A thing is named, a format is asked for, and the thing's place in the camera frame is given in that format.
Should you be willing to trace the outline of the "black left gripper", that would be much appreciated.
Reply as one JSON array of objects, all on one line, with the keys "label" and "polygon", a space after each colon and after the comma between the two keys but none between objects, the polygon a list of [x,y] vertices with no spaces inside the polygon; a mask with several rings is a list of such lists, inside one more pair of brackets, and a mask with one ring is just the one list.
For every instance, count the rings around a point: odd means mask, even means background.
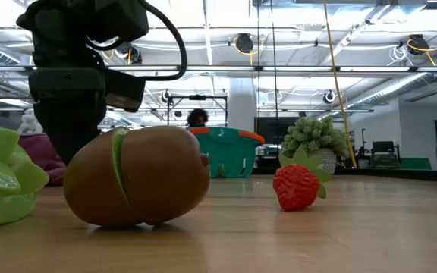
[{"label": "black left gripper", "polygon": [[94,68],[37,68],[29,77],[37,120],[67,165],[101,130],[105,78]]}]

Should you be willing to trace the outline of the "brown toy kiwi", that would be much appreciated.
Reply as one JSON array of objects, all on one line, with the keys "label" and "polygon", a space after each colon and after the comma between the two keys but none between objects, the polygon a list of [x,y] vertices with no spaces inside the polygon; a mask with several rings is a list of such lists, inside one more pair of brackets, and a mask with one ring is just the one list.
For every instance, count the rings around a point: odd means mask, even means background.
[{"label": "brown toy kiwi", "polygon": [[82,221],[157,225],[194,209],[210,185],[198,139],[174,126],[118,127],[86,144],[64,173],[64,197]]}]

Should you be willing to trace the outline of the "red toy strawberry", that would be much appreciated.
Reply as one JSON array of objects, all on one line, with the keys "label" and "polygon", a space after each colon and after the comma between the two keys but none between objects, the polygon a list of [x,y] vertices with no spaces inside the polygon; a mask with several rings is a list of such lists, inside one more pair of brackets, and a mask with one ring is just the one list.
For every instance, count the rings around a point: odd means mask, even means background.
[{"label": "red toy strawberry", "polygon": [[278,159],[281,167],[275,172],[272,186],[284,211],[305,209],[317,198],[326,198],[324,183],[332,179],[332,174],[320,167],[320,155],[309,156],[300,146],[291,158],[280,154]]}]

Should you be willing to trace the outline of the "purple cloth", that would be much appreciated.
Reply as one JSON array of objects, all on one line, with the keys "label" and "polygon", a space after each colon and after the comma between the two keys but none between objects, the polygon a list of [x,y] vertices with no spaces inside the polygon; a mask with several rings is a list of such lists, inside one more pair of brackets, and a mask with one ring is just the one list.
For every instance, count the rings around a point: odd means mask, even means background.
[{"label": "purple cloth", "polygon": [[66,165],[46,134],[21,134],[18,144],[26,151],[32,161],[47,173],[49,176],[48,186],[63,185]]}]

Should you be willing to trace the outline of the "white figure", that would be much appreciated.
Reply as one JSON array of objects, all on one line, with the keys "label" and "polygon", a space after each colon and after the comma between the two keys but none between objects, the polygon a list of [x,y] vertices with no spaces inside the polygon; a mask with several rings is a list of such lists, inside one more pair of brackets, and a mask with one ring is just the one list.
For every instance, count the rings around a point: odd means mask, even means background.
[{"label": "white figure", "polygon": [[17,132],[19,134],[43,133],[43,128],[38,122],[32,108],[24,111],[24,114],[21,116],[21,124],[17,129]]}]

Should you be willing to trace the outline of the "person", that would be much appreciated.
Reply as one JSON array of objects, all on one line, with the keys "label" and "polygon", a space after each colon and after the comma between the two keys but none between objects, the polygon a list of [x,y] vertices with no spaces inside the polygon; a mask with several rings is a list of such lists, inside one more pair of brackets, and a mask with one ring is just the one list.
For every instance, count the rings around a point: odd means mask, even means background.
[{"label": "person", "polygon": [[207,112],[202,108],[195,108],[187,116],[188,127],[205,127],[208,121],[209,116]]}]

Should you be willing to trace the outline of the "teal basket with orange rim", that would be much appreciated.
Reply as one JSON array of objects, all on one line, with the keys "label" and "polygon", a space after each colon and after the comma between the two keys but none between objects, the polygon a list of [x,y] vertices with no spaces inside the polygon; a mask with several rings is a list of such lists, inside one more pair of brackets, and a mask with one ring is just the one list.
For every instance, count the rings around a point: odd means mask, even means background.
[{"label": "teal basket with orange rim", "polygon": [[207,154],[211,178],[247,177],[253,171],[256,148],[265,140],[259,134],[230,127],[189,127]]}]

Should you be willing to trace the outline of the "ceiling light strip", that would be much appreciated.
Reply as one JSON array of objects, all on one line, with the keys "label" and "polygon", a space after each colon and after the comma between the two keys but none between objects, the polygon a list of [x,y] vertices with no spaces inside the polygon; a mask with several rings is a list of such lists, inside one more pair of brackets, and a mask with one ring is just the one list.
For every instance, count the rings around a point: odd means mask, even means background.
[{"label": "ceiling light strip", "polygon": [[[109,69],[116,71],[177,71],[177,66],[165,65],[131,65],[131,66],[108,66]],[[337,72],[401,72],[401,73],[437,73],[437,67],[336,67]],[[332,72],[333,67],[326,66],[188,66],[187,71],[267,71],[267,72]]]}]

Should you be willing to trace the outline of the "white building column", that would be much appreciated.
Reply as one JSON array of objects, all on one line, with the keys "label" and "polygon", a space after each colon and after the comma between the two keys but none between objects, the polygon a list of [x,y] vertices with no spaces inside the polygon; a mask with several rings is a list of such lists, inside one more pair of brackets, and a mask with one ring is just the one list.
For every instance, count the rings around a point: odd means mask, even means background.
[{"label": "white building column", "polygon": [[231,78],[228,94],[228,126],[254,131],[255,89],[251,78]]}]

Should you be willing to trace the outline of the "black screen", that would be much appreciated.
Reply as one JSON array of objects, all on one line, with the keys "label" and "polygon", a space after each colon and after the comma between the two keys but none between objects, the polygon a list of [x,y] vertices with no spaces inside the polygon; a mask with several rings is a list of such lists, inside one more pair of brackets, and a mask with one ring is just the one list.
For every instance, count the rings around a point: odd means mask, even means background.
[{"label": "black screen", "polygon": [[259,117],[256,132],[264,138],[265,144],[281,144],[296,120],[295,117]]}]

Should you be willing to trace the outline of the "green spiky ball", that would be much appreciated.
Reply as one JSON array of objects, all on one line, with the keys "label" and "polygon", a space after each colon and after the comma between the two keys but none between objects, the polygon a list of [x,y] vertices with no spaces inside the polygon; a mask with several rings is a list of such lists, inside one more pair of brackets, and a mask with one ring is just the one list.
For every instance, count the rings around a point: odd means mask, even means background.
[{"label": "green spiky ball", "polygon": [[320,167],[330,174],[335,173],[337,159],[347,155],[347,138],[342,130],[333,127],[331,117],[298,118],[287,127],[281,143],[281,154],[292,158],[303,147],[310,156],[321,156]]}]

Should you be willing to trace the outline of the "black office chair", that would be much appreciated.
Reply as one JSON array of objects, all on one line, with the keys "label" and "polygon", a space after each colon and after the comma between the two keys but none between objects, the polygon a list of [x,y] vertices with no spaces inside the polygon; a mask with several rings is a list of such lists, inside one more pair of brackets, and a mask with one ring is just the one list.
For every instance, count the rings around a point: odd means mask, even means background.
[{"label": "black office chair", "polygon": [[399,168],[399,145],[393,141],[373,141],[370,163],[372,168]]}]

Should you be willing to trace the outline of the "black metal gantry frame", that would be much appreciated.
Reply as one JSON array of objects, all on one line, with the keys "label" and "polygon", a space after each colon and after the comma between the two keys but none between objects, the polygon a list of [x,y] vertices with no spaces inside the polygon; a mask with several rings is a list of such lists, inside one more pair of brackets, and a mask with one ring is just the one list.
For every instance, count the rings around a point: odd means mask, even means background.
[{"label": "black metal gantry frame", "polygon": [[189,96],[172,96],[169,95],[166,102],[166,122],[167,125],[170,124],[170,113],[174,110],[184,111],[184,108],[176,109],[176,107],[184,100],[190,101],[206,101],[212,100],[218,108],[209,108],[207,111],[223,111],[225,113],[225,119],[223,121],[216,121],[216,124],[219,124],[223,127],[228,127],[228,97],[227,96],[207,96],[207,95],[189,95]]}]

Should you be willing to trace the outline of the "black metal table frame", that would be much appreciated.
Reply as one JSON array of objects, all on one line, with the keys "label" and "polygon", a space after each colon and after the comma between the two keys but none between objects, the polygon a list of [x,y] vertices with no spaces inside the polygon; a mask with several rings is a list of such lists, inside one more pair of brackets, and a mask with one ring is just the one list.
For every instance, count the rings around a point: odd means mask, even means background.
[{"label": "black metal table frame", "polygon": [[374,177],[392,177],[411,180],[437,181],[437,171],[430,170],[410,170],[410,169],[380,169],[380,168],[358,168],[346,169],[340,168],[335,174],[337,175],[358,175]]}]

